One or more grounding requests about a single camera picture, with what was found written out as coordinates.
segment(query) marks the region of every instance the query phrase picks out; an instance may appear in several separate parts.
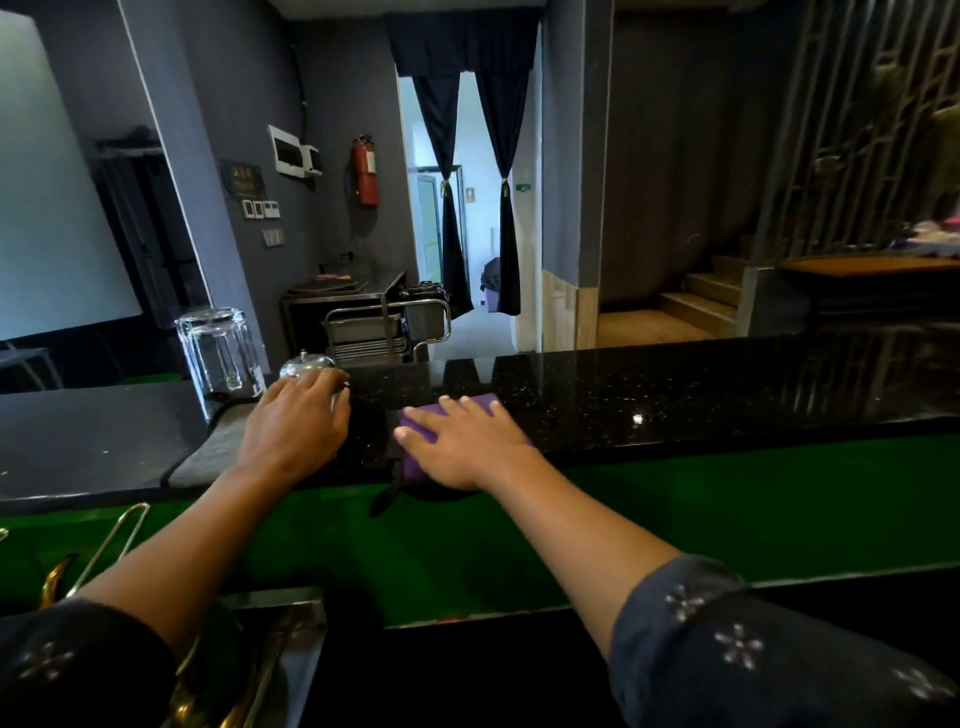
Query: green wall panel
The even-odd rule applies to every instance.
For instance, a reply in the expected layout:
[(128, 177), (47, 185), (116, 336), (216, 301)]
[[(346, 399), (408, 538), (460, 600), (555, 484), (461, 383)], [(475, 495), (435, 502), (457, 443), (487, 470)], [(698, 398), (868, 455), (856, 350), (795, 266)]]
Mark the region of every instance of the green wall panel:
[[(752, 581), (960, 562), (960, 435), (730, 452), (575, 468), (588, 493), (678, 547)], [(225, 592), (320, 584), (368, 593), (388, 624), (564, 604), (556, 582), (487, 496), (401, 497), (379, 519), (384, 486), (289, 496), (257, 533)], [(153, 506), (142, 537), (189, 503)], [(72, 584), (124, 508), (0, 519), (0, 610), (33, 608), (43, 575), (81, 554)], [(116, 540), (112, 562), (126, 536)]]

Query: red fire extinguisher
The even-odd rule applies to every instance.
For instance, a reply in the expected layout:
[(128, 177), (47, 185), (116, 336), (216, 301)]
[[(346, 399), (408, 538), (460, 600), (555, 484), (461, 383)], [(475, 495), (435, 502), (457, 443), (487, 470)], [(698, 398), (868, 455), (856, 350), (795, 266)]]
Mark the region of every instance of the red fire extinguisher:
[(380, 195), (376, 191), (376, 147), (373, 146), (369, 134), (362, 134), (353, 140), (352, 156), (357, 200), (361, 205), (379, 205)]

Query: staircase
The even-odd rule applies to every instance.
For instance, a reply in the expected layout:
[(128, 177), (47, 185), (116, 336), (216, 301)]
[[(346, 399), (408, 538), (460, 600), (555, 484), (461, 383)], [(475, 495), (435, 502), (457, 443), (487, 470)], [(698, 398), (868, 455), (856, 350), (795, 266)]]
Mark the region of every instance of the staircase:
[(661, 293), (660, 310), (710, 336), (733, 338), (746, 262), (742, 257), (715, 255), (711, 273), (688, 273), (683, 291)]

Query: sleeve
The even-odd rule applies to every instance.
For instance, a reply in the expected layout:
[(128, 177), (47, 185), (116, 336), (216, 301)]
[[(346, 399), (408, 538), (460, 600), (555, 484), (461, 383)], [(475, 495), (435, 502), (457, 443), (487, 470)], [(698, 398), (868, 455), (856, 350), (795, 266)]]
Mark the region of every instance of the sleeve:
[(176, 665), (143, 622), (70, 599), (0, 620), (0, 725), (158, 726)]
[(697, 556), (634, 590), (610, 669), (631, 728), (960, 725), (956, 686), (929, 665), (757, 598)]

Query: black curtain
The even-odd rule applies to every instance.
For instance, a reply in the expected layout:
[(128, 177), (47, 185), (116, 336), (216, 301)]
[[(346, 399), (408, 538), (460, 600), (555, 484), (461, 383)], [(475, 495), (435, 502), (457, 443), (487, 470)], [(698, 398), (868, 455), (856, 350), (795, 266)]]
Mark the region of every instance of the black curtain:
[(520, 312), (520, 267), (516, 254), (514, 203), (507, 179), (514, 166), (520, 139), (523, 108), (527, 101), (529, 71), (477, 74), (480, 104), (500, 170), (500, 302), (497, 310), (516, 316)]
[[(390, 47), (400, 76), (411, 76), (423, 119), (430, 133), (437, 163), (449, 177), (456, 132), (456, 99), (460, 73), (477, 75), (480, 101), (490, 132), (500, 185), (500, 304), (498, 310), (516, 316), (520, 312), (520, 272), (516, 255), (514, 206), (507, 177), (514, 164), (527, 81), (537, 50), (541, 8), (505, 8), (485, 11), (388, 13), (384, 16)], [(448, 153), (446, 166), (442, 153)], [(444, 287), (452, 298), (463, 284), (467, 308), (467, 274), (459, 235), (457, 249), (450, 252), (447, 277), (447, 216), (457, 235), (456, 217), (449, 185), (444, 185)]]
[(460, 74), (446, 76), (414, 76), (414, 89), (423, 114), (423, 123), (430, 135), (437, 166), (444, 177), (442, 197), (443, 240), (441, 256), (444, 290), (450, 298), (450, 315), (463, 316), (473, 310), (470, 300), (467, 269), (457, 232), (457, 211), (453, 206), (453, 190), (450, 188), (450, 173), (453, 172), (453, 148), (457, 137), (457, 96), (460, 93)]

